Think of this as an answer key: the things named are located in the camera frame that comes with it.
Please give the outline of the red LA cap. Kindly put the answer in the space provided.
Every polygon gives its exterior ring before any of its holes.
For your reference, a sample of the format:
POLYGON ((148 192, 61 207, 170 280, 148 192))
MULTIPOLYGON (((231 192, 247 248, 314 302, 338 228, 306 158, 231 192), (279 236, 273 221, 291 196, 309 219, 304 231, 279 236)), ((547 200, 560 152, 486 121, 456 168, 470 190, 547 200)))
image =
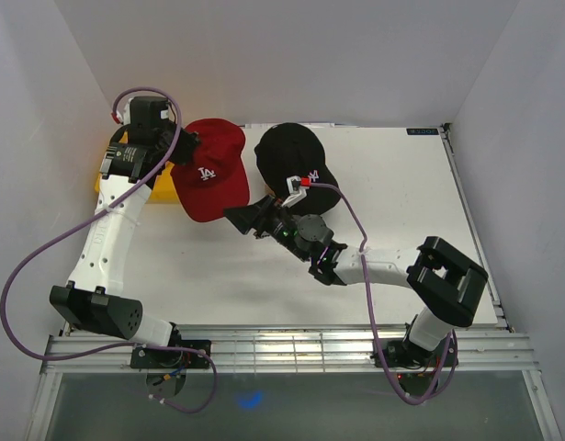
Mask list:
POLYGON ((189 218, 215 221, 224 210, 247 205, 250 189, 242 160, 243 130, 226 119, 198 119, 186 131, 195 132, 200 144, 189 162, 173 166, 171 177, 189 218))

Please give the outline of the black NY cap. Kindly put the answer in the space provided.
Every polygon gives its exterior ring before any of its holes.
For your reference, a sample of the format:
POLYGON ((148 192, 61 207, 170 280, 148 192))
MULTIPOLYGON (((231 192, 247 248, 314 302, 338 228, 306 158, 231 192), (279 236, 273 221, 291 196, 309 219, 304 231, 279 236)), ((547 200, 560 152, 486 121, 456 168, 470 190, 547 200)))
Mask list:
POLYGON ((308 177, 311 182, 337 186, 326 163, 325 150, 315 133, 298 123, 277 124, 254 147, 256 166, 273 195, 289 196, 287 179, 308 177))

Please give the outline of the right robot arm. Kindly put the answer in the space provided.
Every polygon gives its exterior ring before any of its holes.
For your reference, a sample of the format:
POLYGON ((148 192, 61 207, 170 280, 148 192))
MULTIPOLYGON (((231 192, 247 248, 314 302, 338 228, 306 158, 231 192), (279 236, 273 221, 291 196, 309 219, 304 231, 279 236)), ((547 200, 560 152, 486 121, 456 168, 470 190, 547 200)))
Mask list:
POLYGON ((441 348, 454 328, 469 328, 488 281, 486 270, 437 236, 414 249, 360 250, 333 238, 316 214, 295 215, 266 196, 245 207, 229 208, 225 218, 242 234, 272 237, 325 286, 360 283, 409 288, 424 304, 402 341, 392 341, 383 355, 393 366, 422 366, 441 348))

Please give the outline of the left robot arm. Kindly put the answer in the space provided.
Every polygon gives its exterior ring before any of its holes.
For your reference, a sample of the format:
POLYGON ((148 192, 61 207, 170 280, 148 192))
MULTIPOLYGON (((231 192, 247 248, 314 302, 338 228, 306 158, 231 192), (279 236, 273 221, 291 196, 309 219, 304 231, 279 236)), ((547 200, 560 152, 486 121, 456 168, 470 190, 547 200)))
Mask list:
POLYGON ((175 327, 144 312, 140 301, 123 295, 130 243, 144 204, 167 161, 180 161, 199 144, 170 119, 173 105, 162 96, 128 100, 120 127, 103 158, 95 221, 65 286, 51 289, 50 303, 73 328, 151 345, 163 367, 182 358, 175 327))

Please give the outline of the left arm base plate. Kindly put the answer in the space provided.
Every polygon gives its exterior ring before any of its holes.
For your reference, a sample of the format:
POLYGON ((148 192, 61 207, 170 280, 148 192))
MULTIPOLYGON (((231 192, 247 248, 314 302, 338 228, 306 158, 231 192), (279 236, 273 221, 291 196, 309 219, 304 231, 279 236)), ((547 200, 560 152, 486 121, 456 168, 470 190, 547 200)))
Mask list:
POLYGON ((175 344, 187 351, 168 351, 136 347, 130 356, 129 367, 134 369, 206 369, 211 355, 210 340, 182 340, 175 344))

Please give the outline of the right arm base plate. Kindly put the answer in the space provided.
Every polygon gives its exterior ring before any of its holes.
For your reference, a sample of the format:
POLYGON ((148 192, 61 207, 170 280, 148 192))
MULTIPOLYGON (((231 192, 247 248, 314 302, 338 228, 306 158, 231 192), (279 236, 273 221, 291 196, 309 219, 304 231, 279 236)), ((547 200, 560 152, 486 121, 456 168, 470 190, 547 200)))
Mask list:
POLYGON ((458 364, 454 357, 456 344, 451 339, 445 350, 445 343, 446 339, 443 339, 433 352, 427 352, 423 349, 407 349, 402 340, 388 340, 383 343, 382 354, 389 368, 437 368, 442 360, 445 360, 444 366, 450 368, 458 364))

